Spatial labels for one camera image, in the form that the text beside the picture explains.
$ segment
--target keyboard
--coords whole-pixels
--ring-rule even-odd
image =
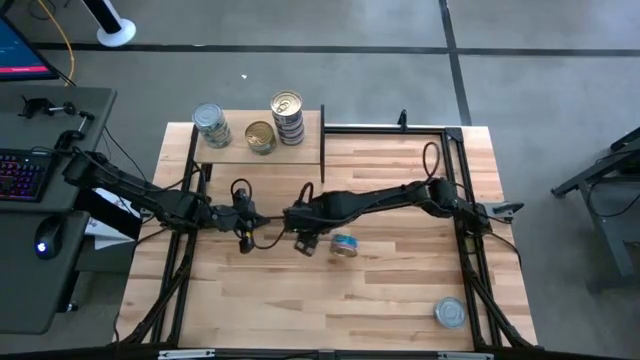
[[[54,156],[45,151],[0,149],[0,201],[39,202],[55,167]]]

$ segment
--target tin can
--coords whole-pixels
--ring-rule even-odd
[[[249,125],[244,132],[244,137],[251,151],[258,155],[269,155],[278,145],[273,128],[264,121],[256,121]]]
[[[219,149],[231,143],[231,129],[218,105],[211,103],[198,105],[191,115],[191,120],[207,145]]]
[[[353,236],[336,234],[331,239],[329,251],[340,257],[356,257],[358,255],[358,240]]]
[[[446,297],[436,304],[433,313],[438,322],[449,329],[457,329],[464,325],[466,315],[460,300]]]
[[[302,116],[302,97],[294,91],[279,91],[271,98],[271,113],[276,125],[295,123]]]

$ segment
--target wooden board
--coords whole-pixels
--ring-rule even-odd
[[[269,110],[224,110],[231,128],[233,141],[222,149],[207,145],[198,136],[195,160],[215,164],[320,164],[320,111],[303,111],[304,140],[299,145],[287,146],[277,140],[276,150],[269,155],[254,154],[244,138],[244,132],[251,123],[265,121],[271,124],[278,136],[271,111]]]
[[[188,143],[188,135],[178,135],[173,124],[167,131],[165,143],[178,136]],[[464,135],[476,198],[502,200],[488,129],[464,128]],[[328,135],[324,185],[319,184],[317,166],[224,164],[214,165],[209,194],[215,203],[230,204],[229,185],[245,177],[253,184],[257,210],[275,216],[297,198],[306,181],[314,181],[318,194],[336,189],[362,192],[424,179],[421,151],[429,140],[438,141],[413,135]],[[169,161],[165,165],[163,154],[156,181],[171,182],[174,178],[158,178],[174,165]],[[427,163],[433,160],[431,153]],[[442,162],[437,175],[444,176]],[[513,241],[509,226],[493,225],[497,234]],[[270,243],[280,229],[277,223],[261,229],[257,241]],[[333,257],[325,236],[316,254],[307,258],[293,250],[292,234],[269,251],[256,249],[242,255],[233,234],[201,232],[180,345],[472,349],[468,322],[462,329],[448,330],[433,317],[433,305],[439,299],[465,299],[451,220],[404,208],[362,216],[341,232],[359,239],[358,257]],[[166,237],[138,247],[118,322],[121,334],[130,332],[151,307],[166,247]],[[517,257],[489,236],[485,248],[498,305],[521,334],[535,342]],[[488,339],[486,313],[482,306],[479,309]]]

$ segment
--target wooden shelf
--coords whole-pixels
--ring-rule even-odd
[[[202,136],[194,159],[208,164],[320,164],[320,111],[303,111],[304,140],[296,146],[287,146],[278,139],[278,147],[269,155],[254,154],[244,138],[246,128],[253,122],[265,121],[277,129],[269,110],[224,110],[224,116],[231,128],[233,141],[227,147],[214,149],[207,145]]]

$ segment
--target gray concrete floor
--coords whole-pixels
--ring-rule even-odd
[[[136,22],[140,44],[445,46],[437,0],[112,0]],[[457,45],[473,48],[638,49],[635,0],[449,0]],[[9,13],[33,41],[60,42],[55,28]],[[95,42],[77,0],[57,17],[72,41]],[[63,71],[64,51],[45,55]],[[189,121],[202,101],[265,109],[297,89],[328,121],[459,125],[447,55],[76,52],[80,86],[116,88],[109,127],[151,175],[165,124]],[[640,58],[460,57],[473,125],[489,126],[509,200],[539,343],[551,350],[637,358],[638,290],[591,295],[585,281],[611,271],[577,194],[549,189],[591,164],[640,125]],[[122,156],[115,162],[134,170]],[[0,336],[0,350],[102,345],[126,278],[86,277],[76,314],[40,337]]]

